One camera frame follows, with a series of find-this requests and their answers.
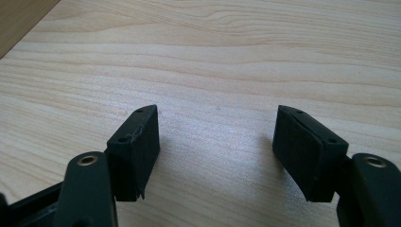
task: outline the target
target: wooden table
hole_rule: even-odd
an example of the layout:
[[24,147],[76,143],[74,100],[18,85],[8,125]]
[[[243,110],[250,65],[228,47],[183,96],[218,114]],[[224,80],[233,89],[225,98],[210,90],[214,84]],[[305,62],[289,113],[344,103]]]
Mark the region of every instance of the wooden table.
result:
[[61,0],[0,60],[0,191],[62,181],[159,107],[146,199],[120,226],[338,226],[275,159],[277,106],[401,168],[399,1]]

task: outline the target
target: black plastic part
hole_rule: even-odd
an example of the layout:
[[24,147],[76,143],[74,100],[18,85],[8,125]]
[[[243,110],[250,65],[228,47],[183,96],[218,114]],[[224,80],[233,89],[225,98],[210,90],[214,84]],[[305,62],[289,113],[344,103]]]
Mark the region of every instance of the black plastic part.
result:
[[335,170],[346,158],[346,141],[309,114],[279,106],[272,146],[307,201],[333,199]]
[[390,161],[373,154],[352,158],[350,183],[364,218],[365,227],[401,226],[401,173]]
[[68,164],[54,226],[117,226],[106,155],[83,153]]
[[107,142],[105,150],[117,201],[145,197],[145,187],[159,151],[156,105],[136,110]]
[[0,209],[1,226],[53,226],[60,191],[61,183],[57,183],[11,205],[4,200]]

